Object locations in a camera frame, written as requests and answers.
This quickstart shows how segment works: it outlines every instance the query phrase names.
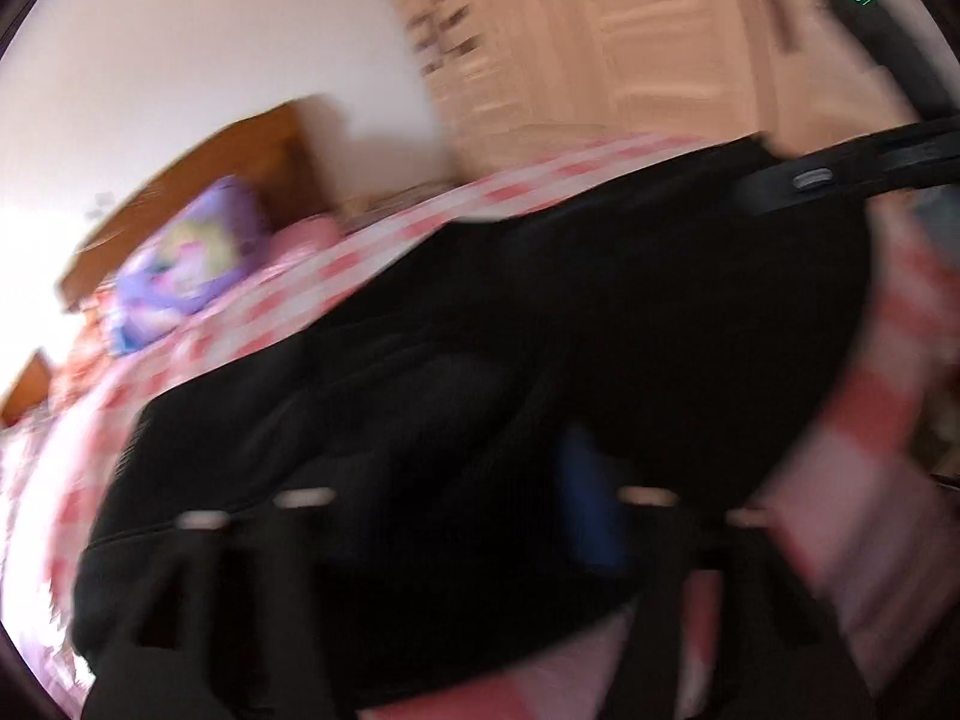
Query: wardrobe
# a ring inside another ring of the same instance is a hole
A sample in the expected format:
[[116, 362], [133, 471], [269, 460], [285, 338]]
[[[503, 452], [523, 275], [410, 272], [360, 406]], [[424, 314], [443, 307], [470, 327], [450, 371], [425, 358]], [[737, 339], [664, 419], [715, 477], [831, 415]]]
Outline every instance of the wardrobe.
[[910, 122], [821, 0], [395, 0], [467, 178], [626, 132], [811, 151]]

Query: pink checkered bedsheet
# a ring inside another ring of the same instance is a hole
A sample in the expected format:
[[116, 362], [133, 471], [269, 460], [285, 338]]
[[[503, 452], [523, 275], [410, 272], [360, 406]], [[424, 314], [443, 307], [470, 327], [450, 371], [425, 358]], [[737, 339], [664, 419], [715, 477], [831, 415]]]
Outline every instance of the pink checkered bedsheet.
[[[290, 336], [453, 218], [530, 213], [703, 144], [635, 135], [594, 143], [435, 197], [335, 245], [256, 274], [164, 341], [123, 361], [61, 420], [24, 493], [3, 577], [3, 623], [42, 685], [77, 717], [92, 677], [70, 647], [71, 589], [110, 477], [150, 399]], [[960, 533], [902, 450], [937, 370], [952, 360], [957, 280], [889, 199], [872, 204], [875, 280], [859, 348], [824, 413], [757, 503], [800, 576], [837, 610], [880, 689], [960, 596]], [[709, 684], [718, 579], [685, 594], [682, 715]], [[373, 709], [373, 720], [592, 720], [629, 623], [595, 629], [497, 675]]]

